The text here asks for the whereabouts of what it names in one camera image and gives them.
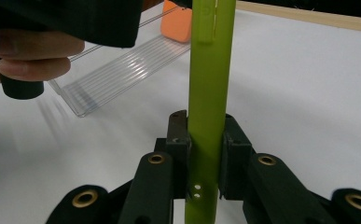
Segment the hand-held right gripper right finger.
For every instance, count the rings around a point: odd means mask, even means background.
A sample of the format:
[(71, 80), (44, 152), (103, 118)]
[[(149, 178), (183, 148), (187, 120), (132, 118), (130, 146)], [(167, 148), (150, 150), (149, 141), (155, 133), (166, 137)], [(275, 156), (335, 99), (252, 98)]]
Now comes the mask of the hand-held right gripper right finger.
[(226, 115), (219, 176), (220, 197), (241, 200), (247, 185), (246, 168), (254, 153), (252, 143), (237, 120)]

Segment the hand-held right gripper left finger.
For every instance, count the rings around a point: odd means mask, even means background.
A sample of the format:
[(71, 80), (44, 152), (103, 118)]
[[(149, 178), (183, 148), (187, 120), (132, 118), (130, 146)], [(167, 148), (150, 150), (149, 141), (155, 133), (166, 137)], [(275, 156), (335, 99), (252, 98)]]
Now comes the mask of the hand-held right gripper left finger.
[(155, 152), (165, 152), (174, 161), (174, 198), (186, 199), (188, 195), (188, 159), (191, 140), (187, 131), (187, 111), (173, 112), (168, 121), (165, 138), (158, 138)]

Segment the wooden table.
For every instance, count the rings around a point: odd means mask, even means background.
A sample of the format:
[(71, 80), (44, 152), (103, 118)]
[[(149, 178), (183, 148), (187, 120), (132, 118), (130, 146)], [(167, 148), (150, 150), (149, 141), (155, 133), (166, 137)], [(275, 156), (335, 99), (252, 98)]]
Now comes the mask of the wooden table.
[(243, 11), (361, 32), (361, 18), (359, 17), (330, 14), (297, 8), (270, 6), (246, 1), (238, 1), (236, 3), (236, 8)]

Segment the orange stick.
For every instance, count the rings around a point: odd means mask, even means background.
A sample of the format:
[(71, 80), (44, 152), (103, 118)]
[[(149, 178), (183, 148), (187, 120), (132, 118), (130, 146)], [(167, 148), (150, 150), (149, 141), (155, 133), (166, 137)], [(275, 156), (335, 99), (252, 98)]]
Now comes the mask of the orange stick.
[(192, 10), (164, 0), (162, 13), (161, 34), (174, 41), (187, 43), (191, 37)]

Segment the green cartoon phone case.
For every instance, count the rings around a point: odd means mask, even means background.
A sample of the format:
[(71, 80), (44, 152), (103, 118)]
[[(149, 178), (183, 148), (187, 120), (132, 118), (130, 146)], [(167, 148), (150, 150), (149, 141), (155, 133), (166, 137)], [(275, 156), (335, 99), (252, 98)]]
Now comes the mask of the green cartoon phone case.
[(187, 130), (185, 224), (215, 224), (236, 0), (194, 0)]

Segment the clear plastic tray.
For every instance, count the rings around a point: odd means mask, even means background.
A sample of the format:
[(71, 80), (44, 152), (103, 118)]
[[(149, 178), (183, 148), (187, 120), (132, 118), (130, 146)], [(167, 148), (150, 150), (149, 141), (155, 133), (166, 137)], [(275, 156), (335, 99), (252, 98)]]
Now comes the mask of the clear plastic tray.
[(89, 43), (71, 58), (71, 70), (50, 81), (78, 117), (84, 117), (189, 51), (160, 32), (163, 3), (142, 13), (136, 44), (110, 48)]

